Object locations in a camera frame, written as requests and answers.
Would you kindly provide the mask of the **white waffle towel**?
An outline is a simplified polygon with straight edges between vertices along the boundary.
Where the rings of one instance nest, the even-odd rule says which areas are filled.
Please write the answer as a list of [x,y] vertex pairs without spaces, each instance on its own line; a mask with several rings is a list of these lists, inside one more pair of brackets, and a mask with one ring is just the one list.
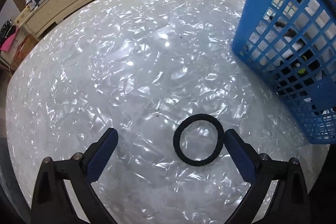
[[335,20],[317,0],[272,0],[244,49],[269,73],[289,61],[321,79],[335,74]]

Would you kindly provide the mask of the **black plush teddy bear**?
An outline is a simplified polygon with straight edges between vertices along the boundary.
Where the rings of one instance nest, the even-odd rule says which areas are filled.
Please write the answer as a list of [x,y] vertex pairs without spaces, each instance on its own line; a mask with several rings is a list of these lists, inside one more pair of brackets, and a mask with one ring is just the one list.
[[319,31],[317,23],[296,20],[274,43],[279,56],[269,58],[278,95],[302,99],[316,115],[335,111],[335,24]]

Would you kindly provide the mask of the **blue plastic laundry basket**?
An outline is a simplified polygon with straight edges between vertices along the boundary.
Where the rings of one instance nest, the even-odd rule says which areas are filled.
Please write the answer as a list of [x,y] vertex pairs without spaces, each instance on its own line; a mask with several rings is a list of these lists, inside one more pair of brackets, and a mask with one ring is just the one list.
[[232,50],[310,143],[335,143],[335,0],[245,0]]

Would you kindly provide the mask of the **brown cardboard box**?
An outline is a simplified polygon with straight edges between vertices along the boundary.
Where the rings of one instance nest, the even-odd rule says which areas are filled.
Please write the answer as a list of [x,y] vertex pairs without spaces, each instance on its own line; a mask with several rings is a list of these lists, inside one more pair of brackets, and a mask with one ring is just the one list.
[[26,36],[24,41],[19,45],[13,61],[10,65],[10,69],[12,71],[16,71],[19,65],[21,65],[22,61],[26,58],[26,56],[32,51],[32,49],[37,45],[37,39],[29,34]]

